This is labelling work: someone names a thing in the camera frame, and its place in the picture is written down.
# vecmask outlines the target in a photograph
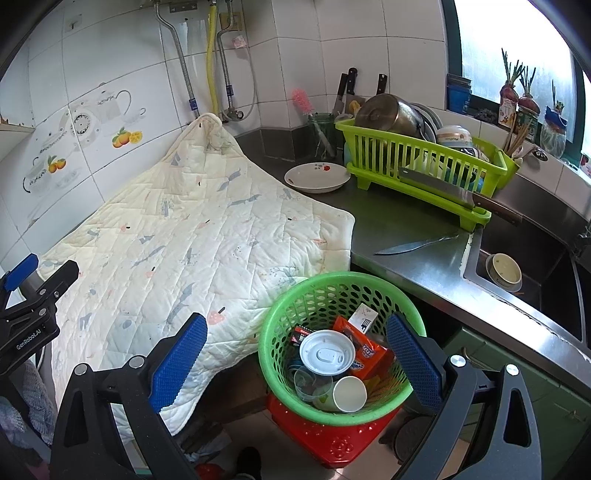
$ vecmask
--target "floor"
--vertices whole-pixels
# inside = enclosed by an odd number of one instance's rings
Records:
[[[401,418],[401,414],[396,415],[385,431]],[[213,463],[232,472],[238,452],[245,446],[254,446],[261,452],[263,480],[389,480],[400,468],[389,447],[378,443],[381,435],[347,467],[328,470],[287,437],[266,410],[227,424],[225,429],[232,444]],[[458,440],[440,479],[457,472],[467,446],[466,442]]]

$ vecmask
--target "white quilt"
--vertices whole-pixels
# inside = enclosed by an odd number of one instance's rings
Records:
[[[161,412],[178,433],[213,376],[256,352],[265,314],[281,293],[349,269],[354,221],[285,187],[244,156],[216,116],[202,115],[159,163],[43,256],[43,279],[68,259],[80,268],[57,303],[57,404],[78,363],[120,367],[199,312],[207,343]],[[130,440],[123,409],[113,410]]]

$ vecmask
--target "pink bottle brush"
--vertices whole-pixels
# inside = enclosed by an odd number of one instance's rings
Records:
[[[313,115],[314,107],[312,106],[310,99],[308,98],[308,94],[301,88],[294,88],[291,91],[291,98],[294,101],[296,107],[298,107],[304,115],[308,115],[310,122],[312,122],[312,124],[314,125],[314,127],[316,129],[316,133],[318,133],[318,137],[320,138],[320,141],[324,145],[325,151],[328,153],[328,155],[331,158],[334,158],[335,157],[335,149],[330,144],[329,139],[326,138],[326,135],[324,134],[324,132],[320,128],[320,125],[318,124],[318,122],[316,121],[316,118]]]

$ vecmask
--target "window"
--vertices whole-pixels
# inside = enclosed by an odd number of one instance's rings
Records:
[[[455,3],[463,72],[472,80],[472,94],[499,103],[499,91],[506,81],[501,56],[504,48],[511,63],[524,62],[530,74],[536,67],[531,93],[540,106],[540,122],[544,121],[546,106],[553,107],[554,80],[556,99],[566,106],[563,117],[569,122],[567,138],[572,141],[577,106],[573,58],[550,21],[528,0],[455,0]],[[519,80],[515,90],[520,96],[523,94]]]

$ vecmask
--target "metal hose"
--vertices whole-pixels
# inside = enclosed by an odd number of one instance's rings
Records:
[[[226,83],[226,95],[228,96],[228,110],[232,112],[234,110],[234,100],[232,98],[234,96],[234,91],[232,89],[232,84],[230,83],[230,74],[228,73],[226,54],[223,50],[222,35],[234,26],[234,12],[232,11],[232,0],[226,0],[226,4],[228,5],[228,26],[217,32],[217,47],[222,59],[223,79]]]
[[[183,77],[185,80],[185,85],[187,86],[187,93],[189,94],[189,105],[191,106],[191,110],[195,113],[195,117],[199,116],[199,108],[197,107],[197,100],[195,100],[195,95],[193,94],[193,87],[191,86],[191,79],[189,78],[189,72],[187,71],[187,64],[184,59],[183,55],[183,48],[181,46],[181,42],[178,39],[178,33],[176,28],[173,25],[168,23],[162,15],[160,15],[160,0],[154,1],[154,14],[156,19],[164,25],[166,28],[170,30],[170,33],[173,36],[174,46],[177,49],[178,60],[181,63],[181,70],[183,71]]]

